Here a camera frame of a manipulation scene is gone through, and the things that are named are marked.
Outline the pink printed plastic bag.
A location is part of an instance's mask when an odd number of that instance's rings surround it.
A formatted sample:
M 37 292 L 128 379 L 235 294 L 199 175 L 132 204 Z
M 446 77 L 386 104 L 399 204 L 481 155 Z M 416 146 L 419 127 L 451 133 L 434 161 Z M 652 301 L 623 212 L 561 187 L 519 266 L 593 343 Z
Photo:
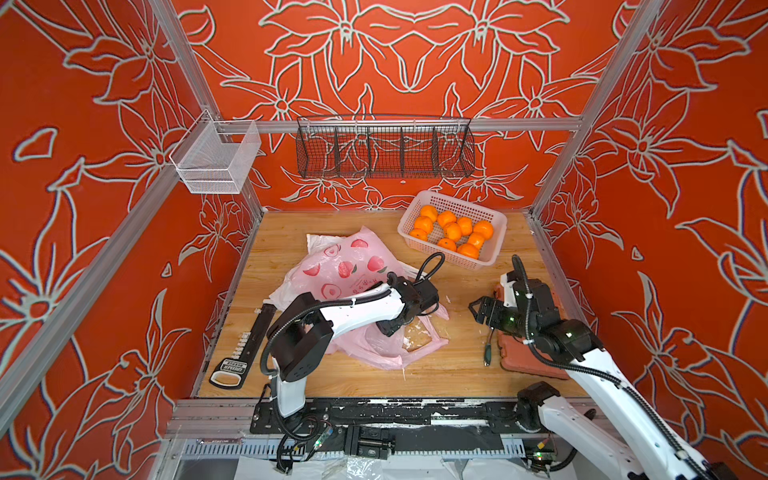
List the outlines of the pink printed plastic bag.
M 417 269 L 398 261 L 372 230 L 362 227 L 332 247 L 307 254 L 286 273 L 268 301 L 283 310 L 307 292 L 320 301 L 346 298 L 385 281 L 388 272 L 412 280 Z

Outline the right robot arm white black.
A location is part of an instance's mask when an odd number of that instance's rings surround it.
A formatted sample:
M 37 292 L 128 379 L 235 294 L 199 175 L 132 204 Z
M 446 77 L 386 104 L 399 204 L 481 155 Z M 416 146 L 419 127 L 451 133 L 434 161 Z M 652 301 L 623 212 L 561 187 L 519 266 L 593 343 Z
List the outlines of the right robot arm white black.
M 592 399 L 615 431 L 578 412 L 547 382 L 517 394 L 514 419 L 527 432 L 554 433 L 609 479 L 733 479 L 676 433 L 621 372 L 583 322 L 563 319 L 549 286 L 528 277 L 518 255 L 500 278 L 502 296 L 469 306 L 475 321 L 521 341 L 543 365 L 564 371 Z

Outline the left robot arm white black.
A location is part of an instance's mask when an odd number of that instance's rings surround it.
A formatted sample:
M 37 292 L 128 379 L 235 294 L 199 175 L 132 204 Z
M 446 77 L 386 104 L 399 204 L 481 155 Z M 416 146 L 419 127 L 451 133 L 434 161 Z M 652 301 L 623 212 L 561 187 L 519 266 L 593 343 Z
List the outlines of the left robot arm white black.
M 348 298 L 320 301 L 310 292 L 299 295 L 268 330 L 260 358 L 280 416 L 304 408 L 306 378 L 332 340 L 370 325 L 391 337 L 438 303 L 438 290 L 429 278 L 410 281 L 392 272 L 386 281 Z

